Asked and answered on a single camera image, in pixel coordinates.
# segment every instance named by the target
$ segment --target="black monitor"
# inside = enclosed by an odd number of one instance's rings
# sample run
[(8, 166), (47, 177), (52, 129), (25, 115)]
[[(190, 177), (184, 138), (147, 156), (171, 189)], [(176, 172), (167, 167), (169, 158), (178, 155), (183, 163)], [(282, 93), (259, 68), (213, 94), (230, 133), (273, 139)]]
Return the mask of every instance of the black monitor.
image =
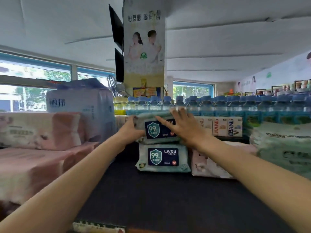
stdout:
[(119, 19), (115, 10), (109, 4), (109, 12), (110, 12), (110, 19), (111, 19), (111, 27), (112, 27), (112, 35), (114, 37), (114, 42), (120, 47), (123, 51), (123, 24), (122, 21)]
[(116, 81), (124, 81), (124, 57), (123, 55), (115, 48), (115, 61), (116, 61)]

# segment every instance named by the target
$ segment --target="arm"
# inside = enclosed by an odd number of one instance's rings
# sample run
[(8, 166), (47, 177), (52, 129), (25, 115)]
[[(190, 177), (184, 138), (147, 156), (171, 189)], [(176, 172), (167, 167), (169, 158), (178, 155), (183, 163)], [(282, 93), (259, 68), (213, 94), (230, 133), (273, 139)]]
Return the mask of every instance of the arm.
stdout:
[(144, 134), (130, 117), (118, 133), (5, 218), (0, 232), (66, 232), (113, 158)]
[(227, 145), (208, 135), (192, 114), (181, 109), (171, 112), (172, 125), (157, 119), (179, 135), (189, 147), (210, 157), (249, 191), (275, 211), (297, 232), (311, 232), (311, 182), (286, 169)]

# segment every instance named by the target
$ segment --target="white ceiling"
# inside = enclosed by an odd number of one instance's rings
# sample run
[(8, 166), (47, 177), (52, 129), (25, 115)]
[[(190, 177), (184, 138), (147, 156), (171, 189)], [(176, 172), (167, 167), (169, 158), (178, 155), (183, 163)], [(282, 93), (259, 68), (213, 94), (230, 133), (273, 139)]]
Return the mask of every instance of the white ceiling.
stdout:
[[(0, 0), (0, 45), (113, 70), (108, 3), (122, 18), (122, 0)], [(165, 3), (166, 75), (174, 78), (236, 81), (311, 50), (311, 0)]]

